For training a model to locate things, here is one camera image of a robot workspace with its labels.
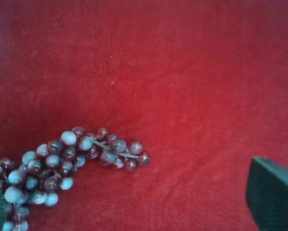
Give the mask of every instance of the red velvet surface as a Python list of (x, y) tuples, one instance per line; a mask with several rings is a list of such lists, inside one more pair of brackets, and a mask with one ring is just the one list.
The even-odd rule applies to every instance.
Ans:
[(30, 231), (255, 231), (253, 156), (288, 166), (288, 0), (0, 0), (0, 159), (73, 126), (139, 139)]

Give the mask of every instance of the red fabric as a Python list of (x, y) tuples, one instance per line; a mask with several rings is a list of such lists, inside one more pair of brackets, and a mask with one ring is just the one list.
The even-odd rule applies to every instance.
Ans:
[(73, 126), (139, 139), (30, 231), (255, 231), (249, 163), (288, 166), (288, 1), (0, 0), (0, 158)]

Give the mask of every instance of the red carpet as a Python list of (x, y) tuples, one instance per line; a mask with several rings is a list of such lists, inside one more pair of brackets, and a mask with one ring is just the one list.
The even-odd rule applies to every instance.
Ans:
[(250, 159), (288, 166), (288, 1), (0, 0), (0, 159), (74, 126), (139, 139), (30, 231), (255, 231)]

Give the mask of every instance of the grape stem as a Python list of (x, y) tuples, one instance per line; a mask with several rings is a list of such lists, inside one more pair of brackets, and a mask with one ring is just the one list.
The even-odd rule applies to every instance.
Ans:
[[(102, 147), (103, 149), (111, 150), (111, 146), (110, 145), (106, 146), (105, 141), (98, 142), (96, 139), (94, 139), (93, 143), (98, 145), (99, 147)], [(137, 155), (133, 155), (131, 153), (119, 153), (119, 152), (117, 152), (116, 154), (123, 156), (123, 157), (127, 157), (127, 158), (137, 158), (138, 157)]]

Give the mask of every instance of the grape cluster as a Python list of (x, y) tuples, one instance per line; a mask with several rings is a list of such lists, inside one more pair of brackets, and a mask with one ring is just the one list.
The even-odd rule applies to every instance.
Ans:
[(6, 201), (7, 221), (2, 231), (26, 231), (29, 205), (54, 206), (58, 189), (68, 190), (73, 185), (72, 175), (86, 160), (98, 159), (103, 166), (126, 168), (133, 172), (150, 162), (139, 141), (129, 145), (100, 128), (96, 135), (82, 127), (62, 133), (60, 139), (28, 151), (17, 166), (9, 158), (0, 161), (0, 188)]

